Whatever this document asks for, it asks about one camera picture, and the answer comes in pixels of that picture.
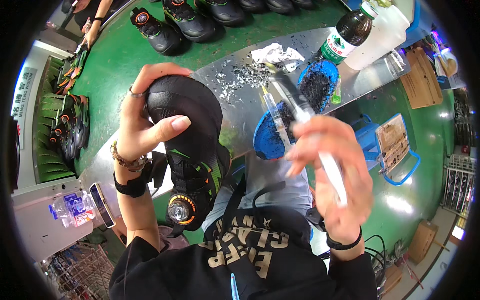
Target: cardboard box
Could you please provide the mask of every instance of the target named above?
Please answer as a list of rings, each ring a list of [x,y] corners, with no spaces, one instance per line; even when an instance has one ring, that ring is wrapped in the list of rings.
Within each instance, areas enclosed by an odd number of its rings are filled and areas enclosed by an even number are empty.
[[[402,279],[402,270],[396,265],[392,265],[385,270],[385,277],[387,278],[384,284],[384,293],[386,294],[400,282]]]
[[[430,246],[437,234],[438,226],[423,220],[420,222],[415,235],[413,236],[412,243],[408,248],[408,256],[411,261],[418,264],[422,261],[425,255],[430,249]]]
[[[407,92],[410,106],[423,108],[442,103],[444,98],[437,75],[425,51],[418,47],[407,52],[407,59],[411,71],[401,76],[400,79]]]

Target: white cloth rag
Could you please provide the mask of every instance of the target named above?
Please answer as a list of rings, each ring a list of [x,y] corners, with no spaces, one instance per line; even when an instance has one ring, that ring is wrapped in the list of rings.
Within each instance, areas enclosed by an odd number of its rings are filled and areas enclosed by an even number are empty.
[[[283,51],[282,45],[273,43],[265,48],[252,51],[252,59],[256,63],[279,63],[284,62],[289,72],[295,70],[305,58],[295,49],[290,47]]]

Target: green floor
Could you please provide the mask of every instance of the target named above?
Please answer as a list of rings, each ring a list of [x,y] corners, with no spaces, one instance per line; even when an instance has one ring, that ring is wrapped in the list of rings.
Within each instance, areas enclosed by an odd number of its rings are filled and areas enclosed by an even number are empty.
[[[158,19],[163,19],[161,4],[138,1]],[[128,87],[134,81],[141,66],[146,63],[173,61],[196,70],[229,53],[248,45],[298,31],[333,26],[347,12],[337,0],[319,1],[315,11],[299,11],[286,17],[276,13],[254,15],[254,21],[241,28],[226,28],[225,36],[206,44],[192,44],[188,52],[176,57],[156,54],[131,25],[129,11],[125,11],[104,30],[88,57],[82,76],[73,89],[74,94],[90,97],[91,133],[87,150],[82,149],[76,162],[77,173],[87,167],[105,141],[118,129],[119,107]],[[398,239],[407,244],[418,222],[433,217],[442,196],[442,165],[444,156],[453,149],[453,117],[440,114],[453,111],[453,93],[444,93],[440,105],[411,109],[400,80],[344,106],[334,115],[350,123],[359,114],[368,114],[374,122],[383,123],[396,113],[402,113],[407,125],[412,149],[421,156],[421,164],[412,176],[410,184],[394,187],[378,175],[379,167],[370,171],[374,182],[375,205],[368,222],[363,226],[366,237],[380,234],[387,248],[392,249]],[[406,171],[414,164],[414,158],[406,157],[397,167]],[[164,220],[167,196],[154,199],[158,220]],[[199,242],[202,233],[186,232],[190,242]],[[377,241],[369,242],[380,249]]]

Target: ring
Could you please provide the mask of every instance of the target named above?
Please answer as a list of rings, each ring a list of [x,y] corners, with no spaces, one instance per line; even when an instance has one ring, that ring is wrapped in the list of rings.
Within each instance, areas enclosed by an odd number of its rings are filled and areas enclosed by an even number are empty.
[[[145,96],[145,92],[139,93],[139,94],[133,93],[132,92],[132,86],[133,85],[130,85],[130,88],[128,89],[127,95],[129,95],[130,97],[133,97],[133,98],[140,98],[140,97]]]

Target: smartphone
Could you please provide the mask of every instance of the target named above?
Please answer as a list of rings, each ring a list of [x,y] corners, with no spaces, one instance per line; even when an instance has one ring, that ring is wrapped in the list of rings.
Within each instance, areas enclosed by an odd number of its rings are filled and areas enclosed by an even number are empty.
[[[103,222],[107,228],[115,226],[115,220],[112,217],[112,213],[110,212],[110,208],[108,207],[107,203],[105,202],[105,198],[103,197],[102,191],[100,189],[100,185],[94,182],[90,186],[90,194],[95,201],[95,205],[102,216]]]

